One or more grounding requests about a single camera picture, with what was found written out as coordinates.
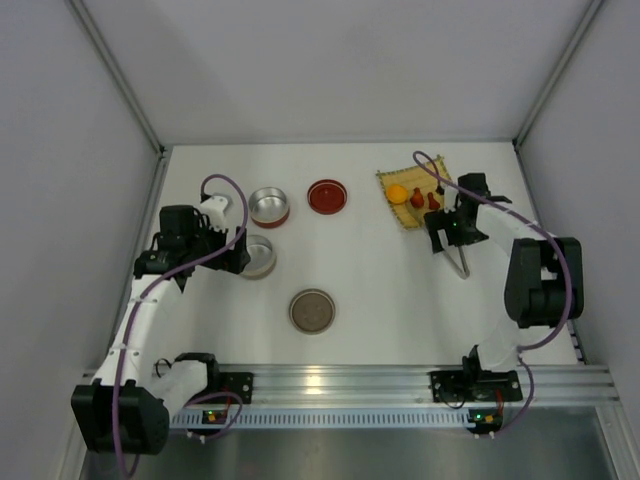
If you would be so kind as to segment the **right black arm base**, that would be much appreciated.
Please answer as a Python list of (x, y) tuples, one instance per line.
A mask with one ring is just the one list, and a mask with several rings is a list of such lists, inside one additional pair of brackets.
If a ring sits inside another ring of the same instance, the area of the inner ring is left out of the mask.
[(523, 399), (515, 370), (493, 372), (483, 370), (476, 356), (462, 357), (459, 367), (429, 373), (433, 400), (452, 408), (467, 403), (518, 402)]

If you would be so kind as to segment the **beige-based steel container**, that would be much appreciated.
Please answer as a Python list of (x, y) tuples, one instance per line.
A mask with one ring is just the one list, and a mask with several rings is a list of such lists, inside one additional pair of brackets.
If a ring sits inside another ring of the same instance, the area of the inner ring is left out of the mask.
[(277, 261), (277, 255), (271, 241), (262, 235), (248, 235), (246, 249), (250, 261), (240, 276), (250, 280), (258, 280), (269, 275)]

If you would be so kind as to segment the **metal tongs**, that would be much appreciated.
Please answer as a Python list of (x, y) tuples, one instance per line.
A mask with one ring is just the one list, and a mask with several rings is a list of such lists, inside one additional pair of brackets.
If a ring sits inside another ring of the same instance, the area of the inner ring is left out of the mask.
[(464, 245), (458, 242), (450, 243), (444, 230), (438, 233), (438, 238), (442, 244), (441, 254), (452, 267), (456, 275), (462, 280), (470, 276), (470, 269), (464, 252)]

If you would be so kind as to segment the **red chicken drumstick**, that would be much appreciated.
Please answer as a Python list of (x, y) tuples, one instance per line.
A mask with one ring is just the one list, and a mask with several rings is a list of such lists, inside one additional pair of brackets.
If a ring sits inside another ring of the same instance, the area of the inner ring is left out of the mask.
[(427, 194), (427, 202), (428, 202), (428, 209), (430, 211), (437, 211), (441, 208), (441, 204), (433, 192), (429, 192)]

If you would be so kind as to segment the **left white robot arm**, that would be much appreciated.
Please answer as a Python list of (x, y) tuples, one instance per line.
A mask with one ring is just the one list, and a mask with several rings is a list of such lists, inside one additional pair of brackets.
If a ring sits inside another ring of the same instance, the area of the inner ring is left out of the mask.
[(172, 418), (195, 398), (220, 391), (210, 353), (181, 353), (168, 373), (155, 365), (177, 324), (175, 308), (196, 267), (238, 275), (249, 263), (245, 229), (228, 243), (229, 197), (161, 209), (151, 247), (134, 263), (131, 296), (109, 351), (92, 380), (75, 387), (71, 407), (88, 450), (156, 455)]

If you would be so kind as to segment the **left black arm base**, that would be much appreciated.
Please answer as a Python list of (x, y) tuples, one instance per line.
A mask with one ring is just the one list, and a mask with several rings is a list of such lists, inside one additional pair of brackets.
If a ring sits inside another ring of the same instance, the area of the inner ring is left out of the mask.
[(249, 371), (219, 371), (209, 376), (207, 386), (199, 393), (199, 396), (232, 392), (238, 395), (244, 404), (252, 403), (254, 386), (254, 374)]

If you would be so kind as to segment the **red-based steel container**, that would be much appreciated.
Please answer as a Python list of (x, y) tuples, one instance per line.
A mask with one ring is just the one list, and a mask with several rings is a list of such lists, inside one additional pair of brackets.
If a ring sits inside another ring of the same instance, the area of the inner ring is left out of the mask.
[(287, 195), (276, 187), (263, 187), (254, 191), (249, 197), (248, 207), (253, 223), (265, 229), (281, 226), (290, 214)]

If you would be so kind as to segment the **aluminium front rail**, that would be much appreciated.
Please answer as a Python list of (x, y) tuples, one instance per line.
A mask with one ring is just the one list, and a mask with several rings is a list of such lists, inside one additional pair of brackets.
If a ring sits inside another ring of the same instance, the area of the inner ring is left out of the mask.
[[(433, 400), (429, 373), (452, 367), (223, 365), (219, 371), (254, 374), (253, 408), (426, 408)], [(469, 406), (592, 406), (619, 399), (609, 370), (602, 366), (518, 366), (523, 399)]]

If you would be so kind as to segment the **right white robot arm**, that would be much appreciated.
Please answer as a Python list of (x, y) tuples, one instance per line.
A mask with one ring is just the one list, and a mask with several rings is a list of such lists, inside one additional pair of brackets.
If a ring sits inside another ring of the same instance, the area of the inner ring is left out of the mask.
[(491, 334), (462, 360), (471, 383), (504, 382), (522, 353), (551, 343), (584, 308), (582, 248), (524, 217), (505, 196), (490, 192), (482, 173), (441, 190), (446, 206), (424, 216), (436, 254), (492, 241), (508, 260), (504, 314)]

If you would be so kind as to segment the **beige round lid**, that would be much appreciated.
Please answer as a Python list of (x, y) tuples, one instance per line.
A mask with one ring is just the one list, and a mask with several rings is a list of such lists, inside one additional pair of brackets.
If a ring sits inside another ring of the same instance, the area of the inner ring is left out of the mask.
[(291, 300), (288, 316), (296, 330), (307, 335), (325, 332), (336, 316), (336, 305), (323, 290), (309, 288), (298, 292)]

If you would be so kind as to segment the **orange yellow food ball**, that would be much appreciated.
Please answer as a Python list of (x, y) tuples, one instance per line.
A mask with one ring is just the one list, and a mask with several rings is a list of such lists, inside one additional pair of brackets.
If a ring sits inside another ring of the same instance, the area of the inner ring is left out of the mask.
[(386, 188), (386, 198), (393, 205), (404, 204), (409, 197), (408, 190), (399, 184), (392, 184)]

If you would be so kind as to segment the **orange chicken drumstick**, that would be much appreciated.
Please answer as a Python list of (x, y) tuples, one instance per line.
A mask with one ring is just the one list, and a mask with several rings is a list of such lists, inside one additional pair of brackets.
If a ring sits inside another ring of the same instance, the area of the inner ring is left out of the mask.
[(410, 204), (415, 208), (415, 209), (420, 209), (424, 207), (425, 204), (425, 200), (424, 197), (421, 193), (421, 190), (419, 188), (415, 188), (413, 190), (413, 194), (410, 197)]

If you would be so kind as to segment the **red round lid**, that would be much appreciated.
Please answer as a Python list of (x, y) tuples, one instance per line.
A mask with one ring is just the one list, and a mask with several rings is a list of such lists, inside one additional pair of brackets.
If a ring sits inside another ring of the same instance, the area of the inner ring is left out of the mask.
[(346, 206), (347, 201), (347, 189), (337, 180), (318, 180), (307, 191), (309, 206), (321, 215), (333, 215), (340, 212)]

